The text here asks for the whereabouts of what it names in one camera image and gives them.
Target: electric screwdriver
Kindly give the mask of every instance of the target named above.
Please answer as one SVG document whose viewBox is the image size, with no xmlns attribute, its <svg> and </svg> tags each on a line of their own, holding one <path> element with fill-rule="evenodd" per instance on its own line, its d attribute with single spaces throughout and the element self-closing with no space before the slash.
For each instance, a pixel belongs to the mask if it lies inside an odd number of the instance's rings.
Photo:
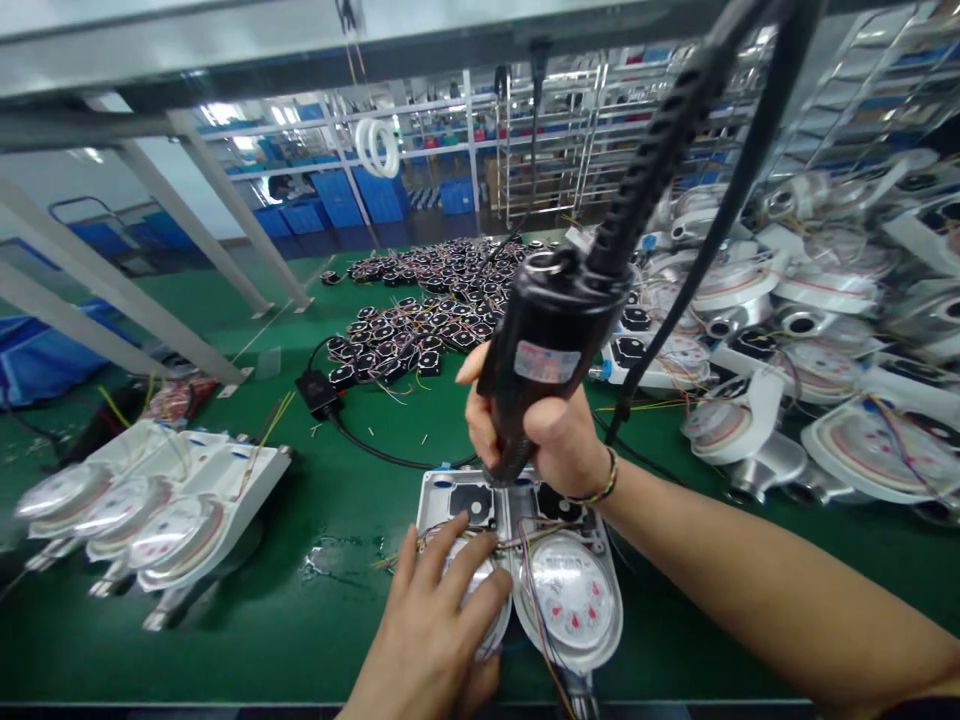
<svg viewBox="0 0 960 720">
<path fill-rule="evenodd" d="M 544 397 L 569 398 L 609 338 L 634 283 L 629 259 L 636 250 L 640 231 L 678 166 L 686 160 L 711 106 L 723 94 L 747 34 L 758 26 L 765 13 L 785 5 L 792 6 L 793 12 L 781 29 L 770 78 L 754 120 L 754 126 L 761 120 L 773 122 L 772 128 L 763 128 L 769 134 L 766 145 L 757 143 L 759 147 L 753 150 L 759 152 L 762 159 L 802 65 L 823 0 L 732 0 L 728 3 L 651 118 L 589 252 L 583 255 L 565 249 L 535 253 L 517 270 L 506 314 L 494 333 L 477 383 L 477 392 L 491 401 L 497 431 L 500 460 L 494 467 L 486 468 L 487 479 L 494 487 L 513 484 L 530 460 L 534 446 L 523 432 L 527 409 Z M 775 75 L 778 87 L 772 89 Z M 734 180 L 742 174 L 741 166 L 750 165 L 745 163 L 747 154 L 745 148 Z M 740 183 L 746 189 L 756 169 L 745 183 Z M 744 188 L 738 189 L 738 194 L 744 193 Z M 680 307 L 674 307 L 671 315 L 679 316 L 685 309 L 734 217 L 731 215 L 724 223 L 720 223 L 718 217 L 714 223 L 711 233 L 723 237 L 712 241 L 708 237 L 705 241 L 698 258 L 703 271 L 699 278 L 691 271 L 681 291 L 687 296 L 686 300 L 678 297 Z M 672 330 L 672 326 L 668 327 L 669 320 L 668 317 L 668 323 L 646 349 L 644 367 L 659 352 Z M 629 390 L 631 396 L 635 387 L 634 384 Z"/>
</svg>

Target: label sticker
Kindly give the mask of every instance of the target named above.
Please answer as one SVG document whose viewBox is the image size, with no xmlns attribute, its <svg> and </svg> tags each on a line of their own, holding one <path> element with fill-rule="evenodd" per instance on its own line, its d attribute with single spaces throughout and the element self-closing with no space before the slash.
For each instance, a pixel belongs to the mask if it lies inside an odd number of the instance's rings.
<svg viewBox="0 0 960 720">
<path fill-rule="evenodd" d="M 513 359 L 513 371 L 528 380 L 559 385 L 573 377 L 580 353 L 548 350 L 521 340 Z"/>
</svg>

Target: wrist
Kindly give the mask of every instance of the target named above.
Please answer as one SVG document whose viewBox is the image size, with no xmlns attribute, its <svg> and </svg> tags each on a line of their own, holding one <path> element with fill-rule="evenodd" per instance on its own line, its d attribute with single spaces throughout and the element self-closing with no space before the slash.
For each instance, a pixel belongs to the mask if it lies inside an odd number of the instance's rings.
<svg viewBox="0 0 960 720">
<path fill-rule="evenodd" d="M 590 457 L 588 477 L 583 485 L 583 492 L 577 496 L 577 500 L 585 500 L 602 494 L 610 483 L 613 455 L 609 448 L 597 440 L 590 452 Z"/>
</svg>

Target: yellow wire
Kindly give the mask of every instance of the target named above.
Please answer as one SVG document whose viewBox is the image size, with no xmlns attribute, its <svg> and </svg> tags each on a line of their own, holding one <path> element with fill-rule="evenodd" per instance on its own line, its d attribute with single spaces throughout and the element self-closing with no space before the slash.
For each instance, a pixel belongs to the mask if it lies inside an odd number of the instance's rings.
<svg viewBox="0 0 960 720">
<path fill-rule="evenodd" d="M 153 397 L 153 382 L 156 379 L 156 370 L 150 371 L 150 385 L 147 387 L 147 397 L 143 400 L 143 410 L 140 411 L 141 415 L 145 415 L 147 410 L 150 409 L 150 399 Z"/>
<path fill-rule="evenodd" d="M 107 405 L 109 405 L 110 409 L 113 410 L 113 414 L 117 416 L 117 420 L 122 422 L 124 427 L 130 427 L 130 423 L 123 416 L 123 413 L 121 413 L 117 408 L 116 404 L 113 402 L 113 398 L 110 397 L 110 393 L 103 388 L 103 385 L 97 385 L 97 390 L 99 390 L 100 394 L 103 395 L 103 399 L 107 401 Z"/>
</svg>

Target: metal pole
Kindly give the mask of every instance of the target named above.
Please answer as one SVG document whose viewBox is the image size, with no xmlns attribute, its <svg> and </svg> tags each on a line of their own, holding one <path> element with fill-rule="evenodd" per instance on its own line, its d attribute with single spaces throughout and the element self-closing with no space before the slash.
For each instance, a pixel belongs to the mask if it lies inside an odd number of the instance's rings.
<svg viewBox="0 0 960 720">
<path fill-rule="evenodd" d="M 150 194 L 160 203 L 160 207 L 170 213 L 170 216 L 184 229 L 193 243 L 200 249 L 200 252 L 209 258 L 213 266 L 227 278 L 243 299 L 247 301 L 247 304 L 253 308 L 254 319 L 263 317 L 273 307 L 273 303 L 264 299 L 256 286 L 240 269 L 240 266 L 234 262 L 230 254 L 223 249 L 223 246 L 207 230 L 200 218 L 190 209 L 190 206 L 183 201 L 183 198 L 167 182 L 163 174 L 157 170 L 157 166 L 137 145 L 136 141 L 121 140 L 119 147 L 116 148 L 116 154 L 123 164 L 140 178 Z"/>
<path fill-rule="evenodd" d="M 267 233 L 264 232 L 260 223 L 257 222 L 257 218 L 253 212 L 247 207 L 247 204 L 243 201 L 243 198 L 240 197 L 236 188 L 233 187 L 230 178 L 223 171 L 223 168 L 220 166 L 220 163 L 217 162 L 213 153 L 210 152 L 210 148 L 207 147 L 206 141 L 200 136 L 196 128 L 194 128 L 189 113 L 183 110 L 176 110 L 168 114 L 177 135 L 180 137 L 183 149 L 187 151 L 187 155 L 190 156 L 190 159 L 196 164 L 200 173 L 206 178 L 207 182 L 210 183 L 210 187 L 213 188 L 217 197 L 227 206 L 230 214 L 236 218 L 244 234 L 250 239 L 250 242 L 253 243 L 253 247 L 266 261 L 267 265 L 280 277 L 280 282 L 283 284 L 287 295 L 293 300 L 297 308 L 303 311 L 310 305 L 313 298 L 307 297 L 303 287 L 284 261 L 283 256 L 281 256 L 277 248 L 274 247 L 273 242 L 267 236 Z"/>
<path fill-rule="evenodd" d="M 370 224 L 370 216 L 367 215 L 367 208 L 363 204 L 363 196 L 360 194 L 360 188 L 357 187 L 357 181 L 353 177 L 353 171 L 350 170 L 350 165 L 347 163 L 347 156 L 343 152 L 343 146 L 340 144 L 336 119 L 330 114 L 330 107 L 324 102 L 322 97 L 319 97 L 319 93 L 317 102 L 320 104 L 320 112 L 323 113 L 323 117 L 327 121 L 327 127 L 330 129 L 330 137 L 333 138 L 333 149 L 337 151 L 337 156 L 340 158 L 340 162 L 343 163 L 343 171 L 347 174 L 347 182 L 350 183 L 350 189 L 353 191 L 353 199 L 357 201 L 357 207 L 360 208 L 363 222 L 370 232 L 370 237 L 373 239 L 373 246 L 379 250 L 382 246 L 380 245 L 379 238 L 377 238 L 377 233 L 374 232 L 373 226 Z"/>
<path fill-rule="evenodd" d="M 68 275 L 87 286 L 138 325 L 167 343 L 221 383 L 238 385 L 246 376 L 166 308 L 123 276 L 89 245 L 45 212 L 19 187 L 0 178 L 0 210 L 18 237 Z"/>
<path fill-rule="evenodd" d="M 467 96 L 467 147 L 470 152 L 470 183 L 473 185 L 473 212 L 477 219 L 477 235 L 480 231 L 480 183 L 477 181 L 477 142 L 473 137 L 473 88 L 470 71 L 463 71 L 463 92 Z"/>
<path fill-rule="evenodd" d="M 71 340 L 103 355 L 107 360 L 134 375 L 151 373 L 165 378 L 169 370 L 116 333 L 110 332 L 96 320 L 56 293 L 32 280 L 16 268 L 0 262 L 0 296 L 33 315 Z"/>
</svg>

